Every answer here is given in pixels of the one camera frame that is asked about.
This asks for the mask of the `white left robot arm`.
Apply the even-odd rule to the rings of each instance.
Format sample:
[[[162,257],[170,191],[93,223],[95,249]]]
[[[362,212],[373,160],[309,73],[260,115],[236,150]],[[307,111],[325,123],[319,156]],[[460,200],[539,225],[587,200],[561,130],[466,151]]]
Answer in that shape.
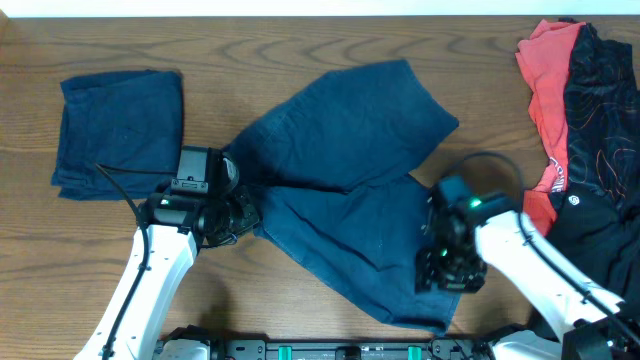
[[[218,197],[154,193],[140,204],[128,263],[77,359],[223,359],[224,344],[197,326],[160,336],[183,278],[203,249],[233,245],[260,216],[246,187]]]

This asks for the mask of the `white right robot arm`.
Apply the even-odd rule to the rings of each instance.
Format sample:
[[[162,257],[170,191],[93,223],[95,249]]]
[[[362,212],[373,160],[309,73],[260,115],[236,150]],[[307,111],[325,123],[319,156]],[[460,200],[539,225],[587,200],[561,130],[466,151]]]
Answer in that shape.
[[[474,194],[459,176],[431,190],[432,247],[415,258],[415,289],[476,293],[490,267],[501,272],[551,328],[505,331],[478,342],[464,359],[636,359],[639,324],[624,300],[563,256],[503,193]]]

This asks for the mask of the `dark blue denim shorts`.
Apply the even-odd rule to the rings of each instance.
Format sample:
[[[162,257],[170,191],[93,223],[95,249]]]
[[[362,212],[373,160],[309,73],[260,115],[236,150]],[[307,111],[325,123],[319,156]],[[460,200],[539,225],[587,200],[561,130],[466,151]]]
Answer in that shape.
[[[459,298],[415,289],[433,209],[413,171],[457,126],[395,60],[325,73],[228,150],[261,215],[257,236],[377,321],[440,335]]]

